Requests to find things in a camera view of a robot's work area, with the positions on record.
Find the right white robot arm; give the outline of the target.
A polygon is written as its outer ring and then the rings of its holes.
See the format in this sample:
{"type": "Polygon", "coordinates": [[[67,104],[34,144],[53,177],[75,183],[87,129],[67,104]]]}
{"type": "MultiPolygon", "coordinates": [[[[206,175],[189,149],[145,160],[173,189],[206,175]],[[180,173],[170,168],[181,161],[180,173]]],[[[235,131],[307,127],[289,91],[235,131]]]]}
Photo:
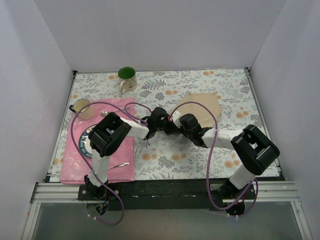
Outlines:
{"type": "Polygon", "coordinates": [[[278,147],[255,125],[240,130],[202,128],[193,114],[174,113],[172,121],[178,130],[194,145],[234,150],[242,165],[216,190],[209,190],[215,199],[237,199],[246,185],[260,176],[280,155],[278,147]]]}

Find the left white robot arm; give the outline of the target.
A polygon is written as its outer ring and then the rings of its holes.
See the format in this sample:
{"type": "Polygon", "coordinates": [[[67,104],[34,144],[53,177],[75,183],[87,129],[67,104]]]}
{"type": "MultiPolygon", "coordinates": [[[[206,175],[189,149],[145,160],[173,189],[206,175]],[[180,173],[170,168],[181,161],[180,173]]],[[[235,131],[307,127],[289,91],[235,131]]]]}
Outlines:
{"type": "Polygon", "coordinates": [[[106,196],[108,169],[110,158],[127,137],[148,140],[156,132],[163,131],[172,134],[176,126],[169,120],[168,113],[161,107],[156,107],[150,116],[142,120],[128,120],[115,112],[109,112],[92,128],[88,134],[91,147],[91,171],[84,177],[86,189],[95,200],[106,196]]]}

